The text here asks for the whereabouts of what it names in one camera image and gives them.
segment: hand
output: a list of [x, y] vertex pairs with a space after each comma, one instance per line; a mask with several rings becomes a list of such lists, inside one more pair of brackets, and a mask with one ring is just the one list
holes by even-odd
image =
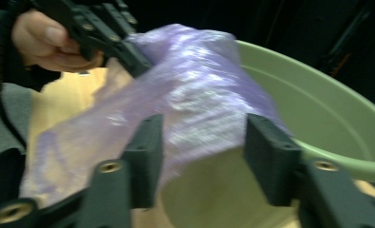
[[11, 39], [26, 66], [39, 65], [53, 71], [78, 72], [99, 67], [103, 62], [100, 51], [90, 62], [85, 60], [67, 30], [34, 9], [18, 17]]

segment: translucent plastic bag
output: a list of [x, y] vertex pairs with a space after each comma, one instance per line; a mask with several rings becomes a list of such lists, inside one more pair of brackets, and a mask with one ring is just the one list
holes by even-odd
[[129, 41], [154, 67], [118, 89], [122, 68], [110, 60], [94, 106], [39, 138], [22, 197], [48, 206], [83, 189], [94, 165], [118, 158], [140, 121], [154, 114], [164, 115], [159, 188], [180, 177], [186, 164], [241, 147], [246, 113], [286, 130], [271, 98], [239, 66], [231, 34], [170, 25]]

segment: clamp jaw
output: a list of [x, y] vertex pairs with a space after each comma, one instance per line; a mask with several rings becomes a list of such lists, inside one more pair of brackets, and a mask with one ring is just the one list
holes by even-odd
[[137, 20], [122, 0], [30, 0], [33, 8], [62, 24], [76, 40], [81, 54], [91, 60], [95, 50], [115, 57], [133, 77], [151, 63], [126, 37], [135, 33]]

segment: black sleeve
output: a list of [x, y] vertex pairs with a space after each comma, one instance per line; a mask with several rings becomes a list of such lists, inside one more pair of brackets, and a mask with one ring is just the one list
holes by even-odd
[[[0, 20], [5, 14], [4, 10], [0, 10]], [[1, 33], [4, 33], [2, 29], [4, 28], [0, 28], [0, 40], [2, 39]], [[5, 51], [1, 52], [0, 50], [0, 58], [4, 83], [13, 83], [40, 91], [45, 84], [60, 78], [60, 72], [45, 70], [38, 66], [33, 66], [30, 70], [27, 70], [12, 41], [7, 42], [3, 49]]]

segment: light wood surface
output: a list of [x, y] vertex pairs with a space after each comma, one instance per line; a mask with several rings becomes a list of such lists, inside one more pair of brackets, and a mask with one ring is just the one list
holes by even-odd
[[[37, 136], [41, 132], [91, 107], [93, 93], [104, 84], [106, 70], [96, 68], [89, 72], [86, 77], [65, 73], [62, 79], [45, 86], [41, 93], [33, 93], [28, 161], [32, 159]], [[363, 181], [357, 181], [357, 184], [363, 191], [375, 196], [375, 189], [370, 184]], [[134, 210], [133, 220], [136, 228], [173, 228], [160, 203], [148, 211]], [[296, 221], [286, 226], [294, 227], [298, 227]]]

